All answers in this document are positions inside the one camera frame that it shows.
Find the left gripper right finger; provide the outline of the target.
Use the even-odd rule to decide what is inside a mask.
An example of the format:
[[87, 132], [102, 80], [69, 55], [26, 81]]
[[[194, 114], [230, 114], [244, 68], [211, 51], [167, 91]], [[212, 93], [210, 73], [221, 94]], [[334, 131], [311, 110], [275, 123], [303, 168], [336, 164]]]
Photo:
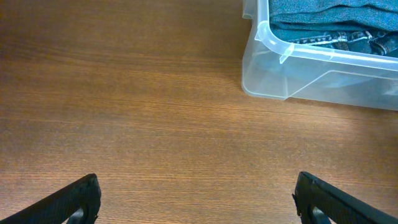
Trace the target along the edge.
[[388, 215], [309, 172], [300, 172], [292, 195], [302, 223], [397, 224]]

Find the blue denim jeans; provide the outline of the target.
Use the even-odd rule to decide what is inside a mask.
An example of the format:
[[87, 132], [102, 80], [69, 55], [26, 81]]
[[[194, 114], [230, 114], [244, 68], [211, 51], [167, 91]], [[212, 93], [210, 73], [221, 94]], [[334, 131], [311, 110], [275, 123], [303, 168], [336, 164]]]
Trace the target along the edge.
[[397, 0], [271, 0], [269, 17], [285, 42], [397, 56]]

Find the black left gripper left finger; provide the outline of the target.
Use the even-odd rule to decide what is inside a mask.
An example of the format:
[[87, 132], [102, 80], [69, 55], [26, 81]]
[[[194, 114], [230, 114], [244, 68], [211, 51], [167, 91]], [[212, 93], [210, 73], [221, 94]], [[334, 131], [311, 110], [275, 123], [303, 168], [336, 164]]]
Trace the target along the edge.
[[3, 224], [94, 224], [101, 206], [96, 174], [88, 174], [29, 207], [1, 220]]

